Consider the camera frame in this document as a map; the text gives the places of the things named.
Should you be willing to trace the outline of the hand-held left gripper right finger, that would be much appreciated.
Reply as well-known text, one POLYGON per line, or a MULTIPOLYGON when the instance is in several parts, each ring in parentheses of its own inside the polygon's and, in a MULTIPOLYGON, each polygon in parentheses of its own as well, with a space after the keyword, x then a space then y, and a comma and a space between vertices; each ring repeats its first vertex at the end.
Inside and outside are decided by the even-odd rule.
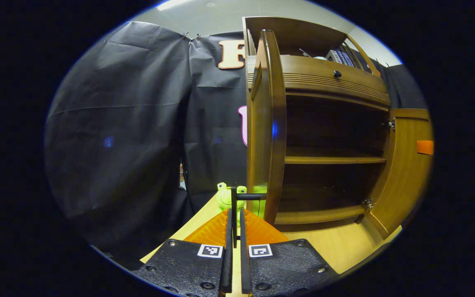
POLYGON ((339 275, 304 238, 290 240, 256 214, 240 211, 242 293, 249 297, 301 297, 339 275))

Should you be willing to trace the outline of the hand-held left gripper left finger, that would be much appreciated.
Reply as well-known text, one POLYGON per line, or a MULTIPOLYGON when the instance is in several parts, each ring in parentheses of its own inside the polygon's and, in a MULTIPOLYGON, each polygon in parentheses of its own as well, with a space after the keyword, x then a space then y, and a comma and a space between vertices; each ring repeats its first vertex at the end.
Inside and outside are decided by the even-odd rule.
POLYGON ((232 222, 222 211, 186 239, 168 239, 134 274, 181 297, 224 297, 232 291, 232 222))

